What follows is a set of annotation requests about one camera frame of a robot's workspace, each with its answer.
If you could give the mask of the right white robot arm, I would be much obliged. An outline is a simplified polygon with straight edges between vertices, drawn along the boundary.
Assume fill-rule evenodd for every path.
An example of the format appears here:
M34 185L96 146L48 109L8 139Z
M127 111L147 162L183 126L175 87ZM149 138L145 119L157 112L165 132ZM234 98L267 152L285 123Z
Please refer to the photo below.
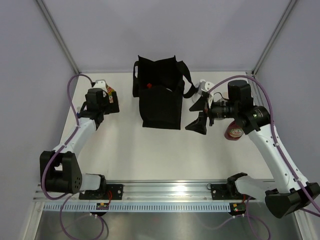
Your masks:
M199 81L196 93L200 97L189 109L198 112L198 118L185 129L206 135L207 126L212 126L215 120L234 119L257 147L274 179L274 183L266 183L237 173L227 179L228 196L237 199L245 195L262 201L278 219L314 204L320 186L300 172L286 151L274 124L272 106L254 105L251 86L243 76L230 77L226 83L228 99L214 101L217 86L204 79Z

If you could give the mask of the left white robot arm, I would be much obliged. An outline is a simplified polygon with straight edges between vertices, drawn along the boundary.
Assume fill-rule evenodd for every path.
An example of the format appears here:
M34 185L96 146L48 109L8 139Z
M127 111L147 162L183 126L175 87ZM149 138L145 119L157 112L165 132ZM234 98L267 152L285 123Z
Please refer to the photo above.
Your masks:
M75 114L74 130L66 140L51 151L43 151L39 157L41 188L48 199L58 199L49 196L49 192L65 196L90 191L98 200L107 195L108 188L102 184L103 176L83 174L78 157L86 142L104 121L104 116L119 112L118 95L114 89L94 87L87 91L80 111Z

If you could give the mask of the left aluminium frame post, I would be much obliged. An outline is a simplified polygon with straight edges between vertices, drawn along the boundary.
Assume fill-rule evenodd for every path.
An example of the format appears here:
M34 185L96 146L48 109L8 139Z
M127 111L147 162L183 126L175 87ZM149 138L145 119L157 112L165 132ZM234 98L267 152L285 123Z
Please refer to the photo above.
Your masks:
M68 48L68 46L66 45L64 38L63 38L62 34L60 33L60 30L59 30L57 24L55 23L55 20L51 14L46 2L44 0L35 0L34 2L36 3L41 14L43 15L50 31L52 32L55 40L57 41L60 49L62 50L62 53L64 54L68 64L72 68L73 72L75 74L80 74L81 70L79 69L78 65L76 64L76 61L74 60L74 58Z

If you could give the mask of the yellow dish soap bottle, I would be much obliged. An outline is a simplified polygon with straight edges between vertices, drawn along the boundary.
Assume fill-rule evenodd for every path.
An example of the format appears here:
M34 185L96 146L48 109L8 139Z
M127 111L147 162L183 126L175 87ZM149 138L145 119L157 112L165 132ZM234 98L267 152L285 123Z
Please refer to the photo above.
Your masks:
M111 104L112 104L113 103L112 92L115 92L115 90L109 85L107 85L106 92L111 96Z

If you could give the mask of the dark red Fairy bottle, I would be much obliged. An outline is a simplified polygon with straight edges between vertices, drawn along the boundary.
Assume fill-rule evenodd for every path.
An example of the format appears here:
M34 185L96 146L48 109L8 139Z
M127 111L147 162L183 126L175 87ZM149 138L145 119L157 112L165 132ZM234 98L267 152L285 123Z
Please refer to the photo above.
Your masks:
M244 135L243 129L232 121L225 130L224 137L230 141L237 141Z

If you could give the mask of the orange bottle blue cap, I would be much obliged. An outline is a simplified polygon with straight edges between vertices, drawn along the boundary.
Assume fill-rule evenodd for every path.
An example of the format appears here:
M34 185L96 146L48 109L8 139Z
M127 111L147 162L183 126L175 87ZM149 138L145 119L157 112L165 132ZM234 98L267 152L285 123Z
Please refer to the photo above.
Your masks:
M79 107L77 107L77 110L76 110L77 118L79 118L80 112L81 112L81 107L79 106Z

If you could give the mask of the black canvas tote bag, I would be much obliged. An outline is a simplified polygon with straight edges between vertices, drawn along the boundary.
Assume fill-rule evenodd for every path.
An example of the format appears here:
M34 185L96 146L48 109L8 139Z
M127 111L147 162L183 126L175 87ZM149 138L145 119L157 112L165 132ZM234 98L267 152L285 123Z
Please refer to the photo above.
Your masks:
M134 63L132 95L139 98L144 128L180 130L183 99L195 92L189 68L175 56L156 61L138 56Z

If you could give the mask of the grey-green pump bottle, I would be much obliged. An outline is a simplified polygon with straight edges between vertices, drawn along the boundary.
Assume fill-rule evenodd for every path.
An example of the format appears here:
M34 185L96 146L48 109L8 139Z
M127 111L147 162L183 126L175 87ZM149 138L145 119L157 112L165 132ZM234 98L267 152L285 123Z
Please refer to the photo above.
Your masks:
M229 103L229 99L224 97L224 95L221 92L216 92L215 95L218 94L220 98L215 102L219 106L227 106Z

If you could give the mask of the silver metal bottle white cap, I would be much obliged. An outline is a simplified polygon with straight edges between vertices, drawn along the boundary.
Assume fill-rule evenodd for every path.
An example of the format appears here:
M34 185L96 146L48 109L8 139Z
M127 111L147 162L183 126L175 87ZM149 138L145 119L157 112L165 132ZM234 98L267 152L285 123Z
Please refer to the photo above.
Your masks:
M196 92L191 97L191 100L193 103L196 103L199 100L199 98L202 96L201 85L203 82L205 82L205 80L201 79L198 83L195 84Z

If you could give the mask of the aluminium frame post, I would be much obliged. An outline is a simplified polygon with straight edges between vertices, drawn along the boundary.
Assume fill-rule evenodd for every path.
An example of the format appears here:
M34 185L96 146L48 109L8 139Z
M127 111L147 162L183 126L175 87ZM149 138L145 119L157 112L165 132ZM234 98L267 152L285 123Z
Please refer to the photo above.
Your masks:
M35 0L34 2L36 3L41 14L43 15L50 31L52 32L55 40L57 41L60 49L62 50L62 53L64 54L68 64L72 68L73 72L75 74L80 74L81 70L79 69L78 65L76 64L76 61L74 60L74 58L68 48L68 46L66 45L64 38L63 38L62 34L60 33L60 30L59 30L57 24L55 23L55 20L51 14L46 2L44 0Z
M280 36L282 30L284 29L288 19L290 18L291 14L293 13L295 7L297 6L297 3L299 0L289 0L284 11L282 12L274 30L272 31L265 47L263 48L256 64L254 65L253 69L251 70L251 74L253 77L257 75L260 68L264 64L268 54L273 48L273 45L277 41L278 37Z

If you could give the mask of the right aluminium frame post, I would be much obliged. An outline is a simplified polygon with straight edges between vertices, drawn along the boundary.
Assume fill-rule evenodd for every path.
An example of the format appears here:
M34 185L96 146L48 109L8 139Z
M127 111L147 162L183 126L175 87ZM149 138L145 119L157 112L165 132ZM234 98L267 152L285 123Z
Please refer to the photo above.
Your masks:
M272 31L265 47L263 48L256 64L254 65L253 69L251 70L251 74L253 77L257 75L260 68L264 64L268 54L273 48L273 45L277 41L278 37L280 36L282 30L284 29L288 19L290 18L291 14L293 13L295 7L297 6L297 3L299 0L289 0L284 11L282 12L274 30Z

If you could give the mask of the aluminium mounting rail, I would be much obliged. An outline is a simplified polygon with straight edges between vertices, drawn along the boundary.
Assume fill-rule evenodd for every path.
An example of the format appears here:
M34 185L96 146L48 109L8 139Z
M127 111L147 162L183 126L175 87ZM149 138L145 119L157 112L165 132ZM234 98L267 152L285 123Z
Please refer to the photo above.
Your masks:
M216 181L107 181L84 180L76 184L75 198L83 201L108 200L214 200L237 201L242 199L242 190L232 190L233 183Z

